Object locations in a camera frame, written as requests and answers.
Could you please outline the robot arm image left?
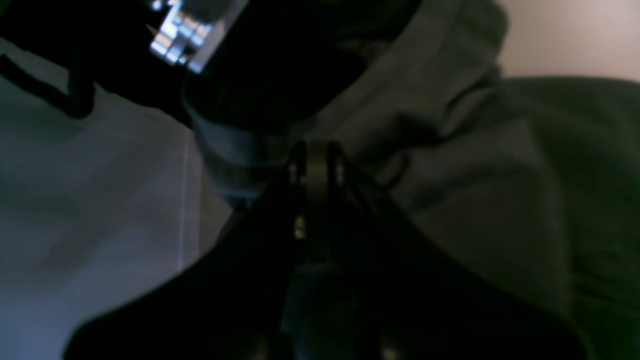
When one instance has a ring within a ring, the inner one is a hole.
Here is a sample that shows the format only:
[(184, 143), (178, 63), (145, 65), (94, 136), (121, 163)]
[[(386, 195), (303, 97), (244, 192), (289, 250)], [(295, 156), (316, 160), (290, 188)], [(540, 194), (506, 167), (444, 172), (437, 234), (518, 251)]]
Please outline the robot arm image left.
[(1, 37), (69, 70), (67, 91), (1, 61), (1, 75), (68, 116), (94, 109), (97, 85), (191, 126), (281, 136), (365, 71), (360, 48), (395, 40), (418, 0), (249, 0), (199, 74), (151, 53), (151, 0), (3, 0)]

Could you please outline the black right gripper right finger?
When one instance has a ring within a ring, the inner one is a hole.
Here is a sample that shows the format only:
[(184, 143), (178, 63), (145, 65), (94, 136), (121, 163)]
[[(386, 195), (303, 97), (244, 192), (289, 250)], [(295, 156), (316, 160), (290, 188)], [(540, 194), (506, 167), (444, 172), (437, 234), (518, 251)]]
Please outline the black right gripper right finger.
[(560, 316), (447, 255), (340, 146), (327, 147), (332, 258), (356, 299), (357, 360), (586, 360)]

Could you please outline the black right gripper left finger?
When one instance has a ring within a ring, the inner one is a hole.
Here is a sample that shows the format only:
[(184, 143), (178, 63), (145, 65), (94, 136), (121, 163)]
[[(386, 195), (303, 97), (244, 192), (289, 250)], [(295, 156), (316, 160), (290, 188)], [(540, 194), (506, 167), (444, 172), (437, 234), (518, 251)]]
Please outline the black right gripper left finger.
[(186, 271), (80, 326), (65, 360), (293, 360), (291, 278), (329, 259), (329, 150), (300, 143), (273, 182)]

